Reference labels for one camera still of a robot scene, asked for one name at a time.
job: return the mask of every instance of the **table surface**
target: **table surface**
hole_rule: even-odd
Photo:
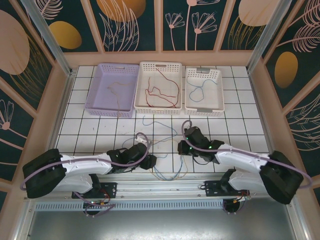
[[[84,110],[84,106],[97,66],[80,66],[64,113],[56,147],[61,154],[71,156],[97,155],[121,148],[126,140],[128,141],[123,146],[130,148],[134,144],[134,134],[143,132],[150,140],[157,143],[149,151],[158,157],[157,170],[162,173],[176,173],[181,166],[177,149],[178,142],[183,139],[181,125],[185,120],[190,119],[192,125],[199,127],[210,140],[220,140],[235,148],[251,152],[268,153],[264,130],[246,68],[244,66],[201,67],[216,68],[222,73],[225,111],[221,117],[189,116],[185,115],[183,110],[180,115],[151,115],[134,112],[132,119],[90,115]],[[233,168],[233,166],[212,162],[200,165],[193,162],[191,156],[184,158],[182,173],[224,173]],[[207,163],[199,157],[196,160],[201,164]],[[127,174],[134,173],[150,172],[138,167]]]

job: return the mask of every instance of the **black bracket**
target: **black bracket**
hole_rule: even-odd
[[[116,182],[101,182],[99,191],[88,191],[84,194],[80,194],[84,199],[100,199],[106,198],[104,191],[109,195],[111,199],[116,198],[117,195],[117,183]],[[72,193],[71,198],[78,199],[78,197]]]
[[[207,197],[234,197],[242,194],[242,190],[235,190],[231,187],[226,191],[222,188],[220,180],[205,181],[204,185],[201,186],[201,189],[205,190],[205,194]]]

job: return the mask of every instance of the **flower pattern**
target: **flower pattern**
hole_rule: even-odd
[[[0,129],[10,129],[10,122],[14,114],[15,105],[8,101],[7,106],[3,99],[0,100]]]
[[[214,24],[216,19],[214,13],[203,13],[199,18],[199,12],[192,14],[192,24],[195,34],[209,33],[217,30]]]
[[[183,21],[181,13],[173,13],[172,16],[170,13],[167,13],[165,15],[165,20],[171,29],[180,28],[185,25],[185,21]]]
[[[186,3],[193,7],[196,5],[210,5],[210,4],[217,4],[220,0],[186,0]]]

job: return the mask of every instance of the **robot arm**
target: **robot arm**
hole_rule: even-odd
[[[96,174],[118,174],[128,169],[126,166],[137,162],[147,151],[147,147],[138,143],[129,149],[121,148],[107,151],[94,156],[61,155],[58,149],[51,149],[23,166],[24,177],[27,178],[35,171],[46,167],[25,183],[27,196],[30,199],[43,197],[52,191],[87,193],[99,188]],[[145,158],[132,169],[140,167],[148,170],[156,165],[157,158],[147,154]]]
[[[185,140],[182,140],[178,144],[178,152],[180,155],[201,157],[207,162],[225,164],[237,168],[237,170],[230,169],[221,179],[221,185],[224,185],[226,191],[232,189],[268,193],[277,202],[289,204],[304,179],[303,176],[296,171],[260,159],[263,157],[264,159],[271,159],[285,165],[293,166],[286,156],[279,151],[274,151],[269,155],[253,154],[252,152],[244,150],[240,151],[237,148],[225,144],[223,141],[209,141],[196,126],[184,129],[184,135],[186,139],[198,149],[222,151],[200,151],[191,147]]]
[[[195,126],[185,129],[184,135],[197,149],[182,140],[178,144],[180,155],[201,157],[207,162],[235,166],[237,169],[244,170],[230,169],[225,173],[220,180],[225,192],[228,190],[267,192],[279,203],[289,204],[303,181],[300,173],[267,161],[271,159],[293,166],[281,152],[275,151],[266,155],[240,151],[219,140],[209,141]],[[110,150],[95,156],[60,155],[58,149],[48,150],[23,166],[25,178],[31,174],[34,175],[29,177],[30,179],[25,183],[27,196],[39,198],[52,191],[74,191],[83,194],[99,188],[100,183],[96,174],[123,173],[128,169],[124,165],[128,164],[133,165],[133,169],[136,167],[145,170],[153,168],[157,158],[146,154],[147,150],[142,142],[130,149]],[[135,165],[134,163],[138,160],[142,161]]]

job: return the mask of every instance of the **basket handle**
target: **basket handle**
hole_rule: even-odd
[[[155,64],[154,65],[156,68],[166,68],[167,65],[166,64]]]
[[[197,74],[209,74],[209,73],[210,73],[210,68],[197,67],[197,68],[196,68],[196,73],[197,73]]]
[[[212,113],[214,110],[209,108],[197,108],[197,113]]]
[[[155,112],[161,112],[161,113],[163,113],[163,112],[164,112],[164,110],[162,110],[162,109],[152,109],[152,111],[155,111]]]

